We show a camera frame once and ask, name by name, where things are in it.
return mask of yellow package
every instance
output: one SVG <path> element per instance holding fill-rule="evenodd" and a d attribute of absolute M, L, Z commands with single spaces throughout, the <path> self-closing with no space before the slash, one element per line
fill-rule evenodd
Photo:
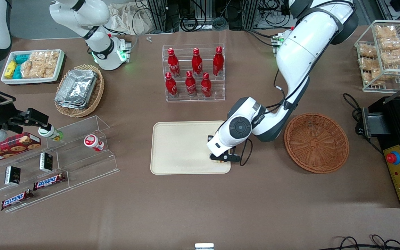
<path fill-rule="evenodd" d="M 18 65 L 14 60 L 8 63 L 6 70 L 4 71 L 4 77 L 6 79 L 11 79 L 13 77 L 13 73 Z"/>

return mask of red button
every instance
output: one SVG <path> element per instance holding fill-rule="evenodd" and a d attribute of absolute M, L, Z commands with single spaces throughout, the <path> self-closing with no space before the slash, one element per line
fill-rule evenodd
<path fill-rule="evenodd" d="M 397 157 L 395 154 L 393 153 L 388 153 L 385 157 L 385 159 L 389 162 L 389 163 L 395 163 L 397 161 Z"/>

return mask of brown woven basket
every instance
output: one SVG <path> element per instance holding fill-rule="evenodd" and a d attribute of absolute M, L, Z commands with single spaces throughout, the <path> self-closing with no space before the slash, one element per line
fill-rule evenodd
<path fill-rule="evenodd" d="M 96 72 L 98 75 L 96 85 L 93 89 L 92 96 L 89 100 L 89 106 L 86 109 L 70 109 L 70 108 L 65 108 L 65 107 L 59 106 L 57 103 L 55 103 L 55 106 L 57 107 L 58 111 L 61 114 L 78 118 L 78 117 L 84 117 L 84 116 L 89 115 L 90 113 L 92 113 L 95 110 L 95 108 L 97 108 L 98 104 L 100 103 L 101 96 L 103 95 L 103 90 L 105 89 L 105 81 L 103 79 L 103 76 L 101 75 L 100 70 L 93 65 L 84 64 L 84 65 L 76 66 L 73 69 L 82 69 L 82 70 L 89 69 L 89 70 L 92 70 L 93 72 Z M 65 76 L 62 77 L 60 84 L 58 86 L 58 89 L 57 89 L 57 93 L 59 92 L 59 90 L 63 84 L 62 82 L 67 77 L 69 72 L 70 72 L 70 70 L 66 73 Z"/>
<path fill-rule="evenodd" d="M 348 158 L 347 135 L 335 121 L 322 114 L 294 117 L 286 127 L 284 139 L 291 158 L 313 173 L 334 172 Z"/>

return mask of black small box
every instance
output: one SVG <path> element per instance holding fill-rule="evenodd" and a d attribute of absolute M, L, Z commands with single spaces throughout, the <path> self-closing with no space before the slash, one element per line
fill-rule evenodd
<path fill-rule="evenodd" d="M 41 153 L 40 157 L 40 170 L 44 172 L 52 172 L 53 157 L 46 152 Z"/>
<path fill-rule="evenodd" d="M 19 185 L 21 178 L 21 169 L 13 166 L 6 167 L 5 185 Z"/>

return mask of brown tabletop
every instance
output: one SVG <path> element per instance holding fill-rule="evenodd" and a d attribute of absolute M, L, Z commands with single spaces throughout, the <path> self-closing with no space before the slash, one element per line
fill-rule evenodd
<path fill-rule="evenodd" d="M 199 242 L 213 242 L 219 250 L 318 249 L 338 246 L 338 236 L 371 243 L 370 234 L 400 241 L 400 208 L 384 157 L 355 134 L 352 108 L 342 98 L 348 92 L 368 106 L 382 97 L 360 88 L 353 44 L 365 29 L 359 27 L 348 41 L 327 49 L 293 113 L 325 114 L 346 132 L 348 161 L 330 174 L 311 174 L 297 166 L 283 134 L 268 143 L 254 138 L 249 162 L 232 164 L 227 174 L 152 174 L 155 123 L 224 120 L 241 97 L 267 106 L 281 96 L 273 87 L 273 52 L 245 32 L 152 35 L 152 43 L 140 37 L 130 63 L 102 71 L 106 89 L 92 113 L 111 126 L 109 148 L 121 171 L 14 214 L 0 211 L 0 249 L 176 250 L 193 249 Z M 217 42 L 226 44 L 226 100 L 166 103 L 162 45 Z M 12 49 L 62 49 L 68 57 L 65 72 L 94 64 L 83 39 L 15 40 Z M 282 77 L 277 83 L 286 88 Z M 62 127 L 79 119 L 56 110 L 56 88 L 0 82 L 0 90 L 18 98 L 17 109 L 38 109 Z"/>

